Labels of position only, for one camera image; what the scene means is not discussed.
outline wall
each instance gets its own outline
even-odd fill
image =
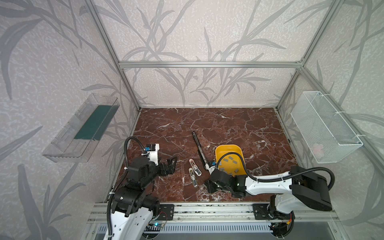
[[[82,3],[0,2],[0,239],[79,239],[137,116]],[[43,157],[90,93],[121,104],[91,159]]]
[[[383,152],[382,110],[384,1],[345,1],[306,64],[317,81]],[[279,110],[305,167],[330,168],[336,175],[331,200],[351,240],[384,235],[384,178],[361,149],[334,164],[318,164],[291,118],[303,91],[299,77]]]
[[[299,61],[331,0],[94,2],[120,61]],[[142,106],[275,106],[292,71],[135,68],[126,75]]]

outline yellow container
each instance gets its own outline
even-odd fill
[[[217,161],[226,153],[235,152],[240,154],[240,156],[244,159],[243,152],[241,148],[234,144],[220,145],[215,150],[216,155],[216,163]],[[220,171],[225,171],[229,175],[245,175],[245,170],[240,158],[235,154],[229,154],[225,156],[218,166]]]

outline transparent plastic bin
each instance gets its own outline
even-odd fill
[[[87,162],[120,106],[117,99],[92,93],[43,156],[54,162]]]
[[[303,92],[291,116],[318,163],[339,162],[363,145],[319,91]]]

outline yellow tray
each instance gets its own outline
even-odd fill
[[[217,161],[226,153],[235,152],[240,154],[240,156],[244,159],[243,152],[241,148],[234,144],[220,145],[215,150],[216,155],[216,163]],[[229,175],[245,175],[245,170],[240,158],[235,154],[230,154],[225,156],[218,166],[220,171],[225,171]]]

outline gray floor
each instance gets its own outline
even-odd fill
[[[159,234],[155,240],[273,240],[276,237],[270,233],[174,233]],[[334,240],[331,229],[326,222],[298,222],[295,223],[291,233],[285,237],[285,240]]]

